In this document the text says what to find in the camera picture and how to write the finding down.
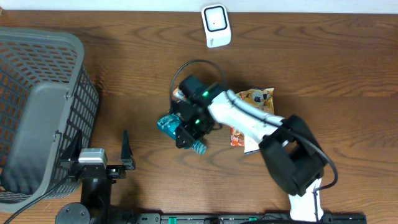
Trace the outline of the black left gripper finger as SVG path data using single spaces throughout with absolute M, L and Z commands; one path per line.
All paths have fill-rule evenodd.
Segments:
M 77 161 L 82 149 L 82 131 L 79 129 L 71 143 L 68 145 L 64 153 L 61 155 L 61 161 Z
M 132 150 L 129 145 L 129 136 L 128 131 L 124 130 L 123 132 L 123 142 L 121 148 L 121 162 L 126 170 L 135 170 L 136 163 L 133 158 Z

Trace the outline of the blue mouthwash bottle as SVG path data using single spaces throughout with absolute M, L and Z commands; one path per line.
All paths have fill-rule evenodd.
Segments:
M 175 130 L 181 124 L 180 118 L 174 114 L 168 114 L 160 118 L 157 122 L 157 128 L 176 140 Z M 192 149 L 197 154 L 203 155 L 206 152 L 206 146 L 199 140 L 196 140 L 191 146 L 185 147 L 185 149 Z

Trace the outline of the small orange box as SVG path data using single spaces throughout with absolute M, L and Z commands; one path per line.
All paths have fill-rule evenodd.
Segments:
M 187 100 L 187 97 L 185 96 L 185 94 L 179 87 L 174 89 L 174 91 L 172 92 L 172 95 L 174 96 L 174 98 L 177 101 L 186 101 Z

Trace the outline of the red chocolate bar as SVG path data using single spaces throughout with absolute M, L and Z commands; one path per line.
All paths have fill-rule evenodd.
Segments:
M 230 131 L 231 131 L 231 146 L 244 147 L 244 134 L 233 127 L 230 127 Z

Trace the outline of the orange snack bag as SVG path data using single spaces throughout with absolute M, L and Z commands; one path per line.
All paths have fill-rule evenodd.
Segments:
M 240 91 L 236 96 L 259 110 L 274 114 L 273 93 L 274 88 L 253 88 L 246 91 Z M 250 137 L 246 136 L 244 136 L 243 148 L 245 154 L 251 154 L 259 150 L 258 144 L 256 144 Z

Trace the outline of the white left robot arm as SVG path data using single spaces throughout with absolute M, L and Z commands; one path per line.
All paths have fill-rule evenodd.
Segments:
M 66 168 L 65 179 L 81 182 L 78 203 L 69 203 L 57 214 L 56 223 L 135 223 L 136 215 L 111 205 L 111 190 L 118 179 L 124 179 L 136 163 L 129 145 L 128 132 L 123 132 L 121 163 L 108 165 L 102 148 L 84 148 L 83 133 L 77 131 L 66 151 L 60 157 L 60 165 Z

